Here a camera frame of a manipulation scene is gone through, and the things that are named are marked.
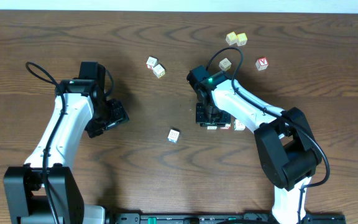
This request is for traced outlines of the wooden block red side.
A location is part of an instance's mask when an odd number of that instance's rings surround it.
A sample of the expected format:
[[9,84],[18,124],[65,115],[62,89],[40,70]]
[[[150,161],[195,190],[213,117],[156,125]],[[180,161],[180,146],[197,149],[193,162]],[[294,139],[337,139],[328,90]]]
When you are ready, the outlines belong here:
[[238,119],[234,120],[234,130],[235,131],[243,131],[245,130],[246,126]]

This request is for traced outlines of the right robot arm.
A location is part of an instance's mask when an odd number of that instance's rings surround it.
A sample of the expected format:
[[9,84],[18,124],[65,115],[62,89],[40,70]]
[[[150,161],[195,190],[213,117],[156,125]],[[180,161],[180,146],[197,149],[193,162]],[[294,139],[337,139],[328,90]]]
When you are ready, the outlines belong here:
[[238,119],[253,134],[261,167],[275,186],[272,215],[279,223],[301,223],[306,216],[306,190],[327,157],[298,108],[284,110],[259,99],[225,71],[210,75],[192,70],[187,81],[199,100],[200,126],[222,126],[225,115]]

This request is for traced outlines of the wooden block red print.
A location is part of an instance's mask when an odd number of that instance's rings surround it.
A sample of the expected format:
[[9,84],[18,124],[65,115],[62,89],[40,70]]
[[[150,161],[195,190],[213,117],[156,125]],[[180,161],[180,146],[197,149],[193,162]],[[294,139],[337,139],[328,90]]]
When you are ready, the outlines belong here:
[[146,61],[146,66],[148,69],[153,70],[154,67],[158,65],[158,59],[154,57],[149,57]]

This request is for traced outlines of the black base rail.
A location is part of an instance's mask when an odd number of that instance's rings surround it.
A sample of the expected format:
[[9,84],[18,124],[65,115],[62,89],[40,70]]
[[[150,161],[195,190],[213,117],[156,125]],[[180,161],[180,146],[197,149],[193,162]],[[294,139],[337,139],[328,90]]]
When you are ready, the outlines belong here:
[[[172,215],[172,214],[139,214],[117,213],[110,224],[222,224],[222,223],[270,223],[279,222],[269,213],[245,213],[240,215]],[[304,224],[346,224],[344,215],[306,214],[301,220]]]

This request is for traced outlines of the yellow framed wooden block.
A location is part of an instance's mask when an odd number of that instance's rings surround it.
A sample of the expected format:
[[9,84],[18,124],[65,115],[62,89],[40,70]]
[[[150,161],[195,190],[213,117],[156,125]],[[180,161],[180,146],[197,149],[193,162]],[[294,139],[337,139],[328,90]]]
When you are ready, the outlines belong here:
[[248,41],[248,38],[247,38],[247,35],[245,32],[237,34],[237,45],[239,47],[245,45],[247,43],[247,41]]

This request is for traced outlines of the wooden block blue side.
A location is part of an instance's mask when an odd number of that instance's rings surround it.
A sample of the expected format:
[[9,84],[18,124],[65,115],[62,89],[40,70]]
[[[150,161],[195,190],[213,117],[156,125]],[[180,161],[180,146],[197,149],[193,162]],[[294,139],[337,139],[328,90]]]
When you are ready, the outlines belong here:
[[177,143],[180,136],[180,132],[177,129],[171,129],[168,133],[167,139],[170,142]]

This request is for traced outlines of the wooden block yellow print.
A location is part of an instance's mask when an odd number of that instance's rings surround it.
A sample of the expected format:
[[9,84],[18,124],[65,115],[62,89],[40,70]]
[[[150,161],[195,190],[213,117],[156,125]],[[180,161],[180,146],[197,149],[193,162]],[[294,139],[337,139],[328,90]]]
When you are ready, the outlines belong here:
[[228,45],[233,45],[237,43],[237,34],[235,32],[230,32],[226,35],[226,42]]

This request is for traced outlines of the red V wooden block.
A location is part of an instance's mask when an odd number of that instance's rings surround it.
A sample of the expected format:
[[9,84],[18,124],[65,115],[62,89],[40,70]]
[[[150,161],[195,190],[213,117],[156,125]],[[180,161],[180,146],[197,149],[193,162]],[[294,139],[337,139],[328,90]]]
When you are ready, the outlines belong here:
[[258,71],[265,70],[269,65],[269,62],[266,57],[258,58],[255,66]]

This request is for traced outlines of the plain wooden block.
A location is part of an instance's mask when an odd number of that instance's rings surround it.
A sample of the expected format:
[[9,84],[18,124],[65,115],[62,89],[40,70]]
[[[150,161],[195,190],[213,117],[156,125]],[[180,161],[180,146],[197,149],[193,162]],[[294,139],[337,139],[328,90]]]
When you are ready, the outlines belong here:
[[219,63],[219,68],[224,71],[228,71],[231,68],[231,61],[228,58],[224,58]]

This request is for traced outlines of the wooden block yellow K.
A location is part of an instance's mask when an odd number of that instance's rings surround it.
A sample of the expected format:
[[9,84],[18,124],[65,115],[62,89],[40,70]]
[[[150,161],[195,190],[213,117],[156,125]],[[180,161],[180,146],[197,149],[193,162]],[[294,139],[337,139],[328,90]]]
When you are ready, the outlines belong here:
[[162,76],[165,75],[166,71],[161,64],[158,64],[153,68],[153,73],[157,78],[161,78]]

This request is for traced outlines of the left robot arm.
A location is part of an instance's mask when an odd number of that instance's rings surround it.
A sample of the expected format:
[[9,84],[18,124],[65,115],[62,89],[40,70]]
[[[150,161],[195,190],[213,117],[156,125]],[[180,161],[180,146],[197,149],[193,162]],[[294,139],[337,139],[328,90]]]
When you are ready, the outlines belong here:
[[3,178],[12,223],[109,223],[102,206],[84,203],[72,168],[84,132],[94,138],[128,121],[118,100],[96,80],[63,80],[48,126],[22,166]]

